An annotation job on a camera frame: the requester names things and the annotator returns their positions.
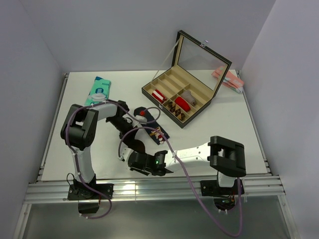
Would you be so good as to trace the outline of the grey rolled sock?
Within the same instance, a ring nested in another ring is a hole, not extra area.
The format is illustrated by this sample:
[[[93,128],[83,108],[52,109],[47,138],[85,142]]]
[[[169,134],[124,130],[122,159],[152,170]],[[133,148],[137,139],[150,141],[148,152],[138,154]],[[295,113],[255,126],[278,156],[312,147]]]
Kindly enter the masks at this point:
[[[187,101],[190,105],[195,106],[196,105],[196,99],[192,96],[190,90],[186,90],[180,95],[185,101]]]

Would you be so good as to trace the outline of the pink sock pair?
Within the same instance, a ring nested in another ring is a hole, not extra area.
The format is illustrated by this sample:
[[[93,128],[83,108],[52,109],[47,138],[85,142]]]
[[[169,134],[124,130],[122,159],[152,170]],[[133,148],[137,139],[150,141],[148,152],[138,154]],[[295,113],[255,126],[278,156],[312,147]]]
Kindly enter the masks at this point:
[[[218,67],[216,70],[212,72],[212,77],[214,77],[215,79],[219,79],[224,73],[224,68],[224,66]],[[240,94],[243,92],[244,82],[240,78],[232,74],[230,71],[228,71],[223,79],[222,85]]]

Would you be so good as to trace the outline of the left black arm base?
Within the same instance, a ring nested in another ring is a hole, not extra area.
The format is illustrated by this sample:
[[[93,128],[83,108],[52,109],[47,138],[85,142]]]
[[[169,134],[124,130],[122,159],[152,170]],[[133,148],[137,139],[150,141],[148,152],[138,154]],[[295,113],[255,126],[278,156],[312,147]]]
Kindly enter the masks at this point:
[[[86,187],[82,182],[75,179],[72,173],[68,173],[66,181],[69,184],[68,201],[78,202],[78,212],[80,216],[84,216],[88,219],[99,219],[107,215],[112,208],[112,196],[114,184],[112,183],[96,183],[96,176],[93,177],[90,183],[86,184]],[[93,216],[97,213],[102,199],[108,200],[110,203],[109,209],[105,214],[101,216]]]

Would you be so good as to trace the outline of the mint green sock pair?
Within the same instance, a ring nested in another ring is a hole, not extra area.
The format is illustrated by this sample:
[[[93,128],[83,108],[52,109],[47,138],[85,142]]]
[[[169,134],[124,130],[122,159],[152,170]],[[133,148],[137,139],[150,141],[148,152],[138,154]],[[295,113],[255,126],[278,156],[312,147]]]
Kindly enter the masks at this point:
[[[111,81],[101,77],[96,77],[93,86],[84,103],[85,106],[98,104],[109,98]]]

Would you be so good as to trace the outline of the black compartment storage box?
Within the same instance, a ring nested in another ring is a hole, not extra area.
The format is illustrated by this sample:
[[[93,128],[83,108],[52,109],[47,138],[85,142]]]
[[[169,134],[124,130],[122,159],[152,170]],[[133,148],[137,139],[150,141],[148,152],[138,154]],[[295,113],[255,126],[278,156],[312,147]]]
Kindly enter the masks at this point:
[[[142,94],[180,128],[184,128],[211,104],[232,63],[209,48],[206,42],[200,42],[183,30],[177,32],[176,43],[165,61],[171,61],[171,66],[166,68],[162,65],[153,78],[142,87]],[[225,67],[224,73],[219,79],[215,79],[211,74],[220,66]],[[163,104],[152,96],[156,89],[167,98]],[[196,105],[188,103],[188,112],[181,109],[185,114],[185,120],[180,121],[168,111],[166,105],[168,101],[174,102],[186,90],[191,91]]]

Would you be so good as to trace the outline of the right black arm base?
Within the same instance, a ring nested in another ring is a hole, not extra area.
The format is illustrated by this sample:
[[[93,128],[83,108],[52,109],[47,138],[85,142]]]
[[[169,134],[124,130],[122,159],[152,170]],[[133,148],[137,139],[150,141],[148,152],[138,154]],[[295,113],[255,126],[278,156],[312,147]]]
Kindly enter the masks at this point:
[[[221,187],[218,180],[201,180],[200,191],[203,197],[213,198],[216,210],[230,212],[236,208],[238,202],[235,196],[244,195],[245,189],[241,179],[235,179],[231,187]]]

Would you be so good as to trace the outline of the red white striped rolled sock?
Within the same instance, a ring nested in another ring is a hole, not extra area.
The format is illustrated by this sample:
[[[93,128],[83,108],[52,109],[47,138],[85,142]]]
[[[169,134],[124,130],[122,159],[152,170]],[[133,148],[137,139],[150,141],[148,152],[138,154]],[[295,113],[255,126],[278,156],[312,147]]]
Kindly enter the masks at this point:
[[[152,92],[152,96],[157,100],[159,101],[161,104],[163,104],[167,98],[165,97],[165,95],[163,95],[159,90],[154,90]]]

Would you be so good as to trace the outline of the navy patterned sock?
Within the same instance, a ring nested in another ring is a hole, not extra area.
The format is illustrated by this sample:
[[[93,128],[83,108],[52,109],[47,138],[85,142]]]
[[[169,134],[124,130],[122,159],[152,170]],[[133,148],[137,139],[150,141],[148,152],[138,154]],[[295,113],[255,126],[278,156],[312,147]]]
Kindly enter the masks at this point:
[[[157,121],[155,121],[155,118],[152,116],[152,114],[149,112],[149,108],[145,107],[138,107],[134,110],[134,117],[136,115],[141,115],[147,118],[148,123],[147,124],[140,124],[138,123],[138,126],[146,126],[146,127],[151,127],[155,128],[157,131],[160,131],[167,139],[169,139],[169,135],[167,132],[163,129],[162,126],[160,126]],[[162,135],[160,135],[157,131],[153,129],[146,128],[145,131],[147,134],[150,136],[150,138],[157,144],[161,145],[165,142],[164,138]]]

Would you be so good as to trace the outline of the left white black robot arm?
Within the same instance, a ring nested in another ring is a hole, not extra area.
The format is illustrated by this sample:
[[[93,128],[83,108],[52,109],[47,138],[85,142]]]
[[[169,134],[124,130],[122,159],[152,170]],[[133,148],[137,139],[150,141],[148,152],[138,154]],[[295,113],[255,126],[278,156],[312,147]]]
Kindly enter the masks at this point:
[[[124,119],[128,111],[126,102],[113,100],[86,107],[73,104],[69,109],[60,136],[73,154],[75,180],[83,182],[79,193],[86,199],[95,197],[97,193],[97,186],[91,183],[96,180],[96,174],[90,153],[97,123],[100,120],[110,122],[119,131],[119,137],[122,139],[127,132],[135,128],[132,123]]]

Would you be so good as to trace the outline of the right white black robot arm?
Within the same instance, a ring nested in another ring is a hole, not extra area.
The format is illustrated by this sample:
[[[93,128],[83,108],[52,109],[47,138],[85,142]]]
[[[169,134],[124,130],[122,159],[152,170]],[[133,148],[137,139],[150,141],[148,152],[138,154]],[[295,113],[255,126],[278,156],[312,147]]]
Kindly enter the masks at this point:
[[[216,190],[227,194],[235,184],[235,179],[246,176],[244,145],[220,136],[212,136],[210,141],[193,148],[167,151],[154,155],[125,148],[121,157],[132,171],[144,175],[165,176],[182,169],[210,166],[217,171]]]

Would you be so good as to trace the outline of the aluminium frame rail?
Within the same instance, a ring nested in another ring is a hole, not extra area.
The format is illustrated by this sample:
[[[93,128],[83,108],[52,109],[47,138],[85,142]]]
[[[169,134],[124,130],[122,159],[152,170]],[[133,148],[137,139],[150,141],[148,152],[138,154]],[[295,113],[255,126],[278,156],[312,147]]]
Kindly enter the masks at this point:
[[[194,199],[195,196],[184,177],[151,178],[137,180],[101,180],[112,183],[112,200],[153,201]],[[279,176],[253,176],[243,179],[246,197],[281,196],[285,190]],[[25,204],[66,203],[69,192],[67,182],[38,182],[30,184],[24,198]]]

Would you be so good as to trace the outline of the brown argyle rolled sock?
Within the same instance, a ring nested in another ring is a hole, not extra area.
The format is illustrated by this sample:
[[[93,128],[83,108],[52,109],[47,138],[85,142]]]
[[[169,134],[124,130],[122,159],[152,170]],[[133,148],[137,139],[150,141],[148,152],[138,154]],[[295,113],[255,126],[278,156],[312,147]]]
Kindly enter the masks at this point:
[[[178,120],[184,121],[185,120],[185,114],[182,112],[181,108],[172,101],[168,101],[166,108],[170,113],[172,113]]]

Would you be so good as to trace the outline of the dark brown sock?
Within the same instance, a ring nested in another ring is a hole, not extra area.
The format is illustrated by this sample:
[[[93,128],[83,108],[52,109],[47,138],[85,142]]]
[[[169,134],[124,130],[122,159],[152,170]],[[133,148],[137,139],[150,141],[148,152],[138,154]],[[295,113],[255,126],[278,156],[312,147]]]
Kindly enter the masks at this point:
[[[137,130],[130,132],[126,136],[122,137],[123,143],[130,149],[139,152],[139,153],[145,153],[146,148],[142,141],[135,139]]]

